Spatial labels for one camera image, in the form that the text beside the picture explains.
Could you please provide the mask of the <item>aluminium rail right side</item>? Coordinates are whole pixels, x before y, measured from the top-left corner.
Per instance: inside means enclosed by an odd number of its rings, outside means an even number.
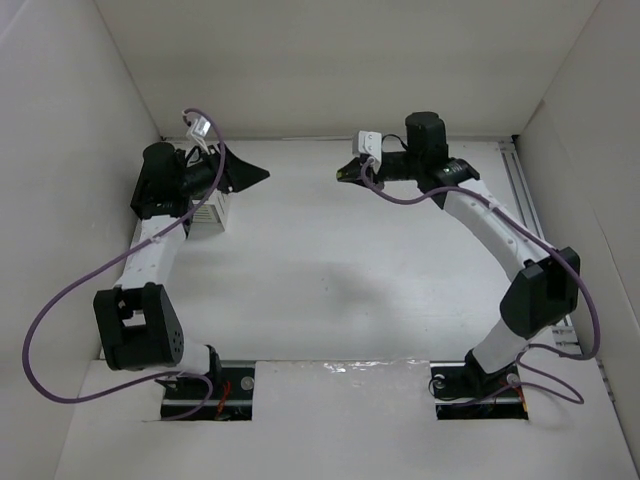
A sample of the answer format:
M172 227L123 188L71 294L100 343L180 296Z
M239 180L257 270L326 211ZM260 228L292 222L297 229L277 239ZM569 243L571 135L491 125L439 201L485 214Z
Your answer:
M515 141L510 137L506 137L500 139L498 145L515 198L518 217L526 228L544 240L543 229L524 176ZM554 345L557 349L571 355L583 354L570 315L565 316L558 324L551 327L550 330Z

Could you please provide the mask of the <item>white slatted container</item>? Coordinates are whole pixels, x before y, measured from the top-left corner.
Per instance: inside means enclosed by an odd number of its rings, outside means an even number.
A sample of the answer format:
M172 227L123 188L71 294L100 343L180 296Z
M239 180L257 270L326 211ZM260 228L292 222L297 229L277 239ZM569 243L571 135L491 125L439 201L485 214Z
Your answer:
M227 229L231 195L214 191L192 217L193 231L222 233Z

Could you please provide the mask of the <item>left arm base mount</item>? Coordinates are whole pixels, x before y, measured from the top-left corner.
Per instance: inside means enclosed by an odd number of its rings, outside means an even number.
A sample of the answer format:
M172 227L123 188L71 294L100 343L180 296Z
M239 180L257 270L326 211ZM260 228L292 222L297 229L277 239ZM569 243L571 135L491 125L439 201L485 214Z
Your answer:
M253 416L256 363L223 361L213 392L196 378L156 380L163 387L160 416L174 421L250 421Z

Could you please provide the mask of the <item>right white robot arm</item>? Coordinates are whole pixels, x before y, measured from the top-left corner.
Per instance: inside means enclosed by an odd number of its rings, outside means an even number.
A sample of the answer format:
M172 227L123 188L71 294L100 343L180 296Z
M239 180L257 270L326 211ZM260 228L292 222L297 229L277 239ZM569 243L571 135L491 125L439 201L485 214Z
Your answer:
M384 136L358 131L353 158L336 178L382 193L393 181L413 181L459 221L503 268L510 286L499 305L499 320L465 357L461 376L475 393L514 364L541 331L572 313L578 303L579 255L558 250L533 235L491 194L480 173L450 155L444 121L435 112L405 119L399 151L383 148Z

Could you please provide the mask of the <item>black slatted container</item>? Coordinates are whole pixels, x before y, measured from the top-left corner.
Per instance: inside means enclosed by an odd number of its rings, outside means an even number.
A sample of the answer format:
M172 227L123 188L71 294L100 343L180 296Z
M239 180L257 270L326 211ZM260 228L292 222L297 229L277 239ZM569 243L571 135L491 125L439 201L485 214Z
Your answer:
M146 207L148 185L148 176L144 171L141 171L130 202L130 207L139 220L149 218Z

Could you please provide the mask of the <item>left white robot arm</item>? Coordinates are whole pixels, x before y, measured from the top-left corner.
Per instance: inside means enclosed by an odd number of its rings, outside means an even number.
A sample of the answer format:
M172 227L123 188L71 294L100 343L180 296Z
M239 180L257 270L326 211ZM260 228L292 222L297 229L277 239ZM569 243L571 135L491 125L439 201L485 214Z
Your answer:
M269 178L268 170L230 150L185 151L156 142L143 151L143 164L130 203L140 221L135 252L109 290L93 300L102 350L114 371L179 371L217 382L220 359L210 345L189 340L166 284L175 257L187 240L187 213L210 187L239 193Z

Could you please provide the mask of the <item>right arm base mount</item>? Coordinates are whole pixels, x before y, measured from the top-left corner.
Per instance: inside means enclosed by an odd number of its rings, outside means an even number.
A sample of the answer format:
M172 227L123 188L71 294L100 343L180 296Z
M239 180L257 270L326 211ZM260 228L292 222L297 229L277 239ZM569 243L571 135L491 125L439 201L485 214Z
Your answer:
M464 361L430 364L429 393L438 420L528 420L517 367L477 380Z

